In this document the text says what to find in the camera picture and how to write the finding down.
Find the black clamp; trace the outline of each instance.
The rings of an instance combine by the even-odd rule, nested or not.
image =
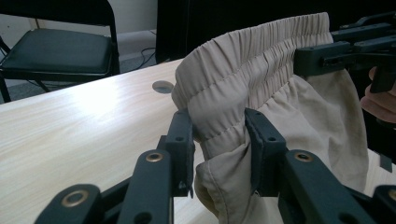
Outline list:
[[[334,43],[301,48],[294,53],[294,74],[319,76],[342,69],[377,67],[370,92],[390,91],[396,82],[396,11],[364,17],[332,32]],[[396,129],[396,124],[377,120]]]
[[[252,192],[278,197],[284,223],[388,224],[396,220],[396,186],[379,186],[372,198],[349,189],[313,153],[288,150],[264,114],[247,108],[245,116]]]
[[[173,223],[173,197],[192,197],[194,151],[189,113],[177,111],[168,135],[140,155],[130,178],[102,193],[95,185],[64,189],[35,223]]]

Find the beige pants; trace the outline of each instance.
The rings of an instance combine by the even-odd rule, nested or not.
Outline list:
[[[195,190],[219,223],[271,223],[264,198],[250,195],[245,107],[261,111],[288,149],[315,153],[334,175],[363,190],[368,169],[359,99],[347,71],[293,74],[297,48],[331,43],[327,13],[287,18],[221,35],[177,68],[172,97],[189,109],[205,162]]]

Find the black chair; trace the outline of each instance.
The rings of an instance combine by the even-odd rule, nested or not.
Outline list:
[[[0,14],[109,27],[110,36],[34,29],[9,48],[0,62],[0,89],[10,102],[5,79],[89,82],[120,73],[116,24],[107,0],[0,0]]]

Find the finger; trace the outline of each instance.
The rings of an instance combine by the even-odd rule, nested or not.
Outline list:
[[[396,114],[396,96],[389,92],[371,93],[371,85],[365,90],[365,97]]]
[[[396,114],[388,111],[384,107],[376,104],[368,97],[361,98],[361,107],[368,113],[374,115],[378,119],[382,119],[386,122],[396,123]]]
[[[389,91],[389,94],[396,96],[396,82],[395,82],[395,84],[393,84],[393,88],[392,88],[392,90]]]
[[[373,68],[370,69],[370,71],[369,71],[369,78],[370,78],[371,80],[373,80],[373,78],[374,78],[375,70],[376,70],[376,67],[373,67]]]

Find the light wood table surface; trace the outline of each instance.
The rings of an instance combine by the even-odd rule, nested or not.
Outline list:
[[[138,156],[166,135],[177,108],[156,81],[175,84],[180,61],[0,105],[0,223],[34,223],[61,190],[101,191],[131,176]],[[196,144],[195,165],[204,160]],[[370,151],[366,193],[396,177]],[[175,223],[217,223],[196,196],[175,198]]]

